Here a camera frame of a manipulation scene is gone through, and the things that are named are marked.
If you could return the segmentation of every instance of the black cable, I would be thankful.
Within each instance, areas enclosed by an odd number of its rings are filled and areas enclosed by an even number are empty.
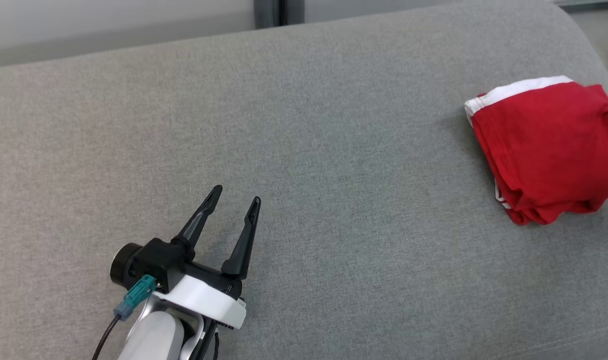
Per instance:
[[[102,351],[102,347],[103,344],[106,342],[106,338],[110,334],[110,331],[112,331],[112,328],[115,327],[115,324],[119,321],[120,317],[121,316],[119,314],[115,315],[115,317],[110,322],[110,325],[108,325],[108,327],[106,328],[106,331],[104,331],[104,335],[102,335],[100,343],[97,344],[97,348],[95,349],[95,353],[93,354],[93,360],[97,360],[97,358],[100,356],[100,351]]]
[[[215,352],[213,353],[213,360],[217,360],[219,356],[219,332],[215,333]]]

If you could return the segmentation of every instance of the folded garment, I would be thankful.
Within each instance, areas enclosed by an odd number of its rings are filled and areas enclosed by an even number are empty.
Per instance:
[[[608,198],[608,96],[566,76],[493,89],[464,105],[517,224],[596,212]]]

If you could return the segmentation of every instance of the gray fabric surface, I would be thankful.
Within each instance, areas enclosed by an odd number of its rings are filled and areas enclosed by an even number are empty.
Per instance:
[[[0,68],[0,359],[88,359],[127,242],[224,185],[218,267],[262,197],[222,359],[608,357],[608,201],[519,227],[462,104],[608,75],[539,1],[473,1]],[[120,323],[103,359],[119,354]]]

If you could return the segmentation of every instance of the white wall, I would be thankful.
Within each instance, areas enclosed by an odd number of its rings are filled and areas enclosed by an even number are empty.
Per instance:
[[[185,36],[251,30],[253,0],[0,0],[0,50],[189,21]]]

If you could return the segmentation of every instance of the folded red cloth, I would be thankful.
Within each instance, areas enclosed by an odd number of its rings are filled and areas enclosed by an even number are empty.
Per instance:
[[[514,82],[466,102],[517,224],[596,212],[608,198],[608,96],[566,76]]]

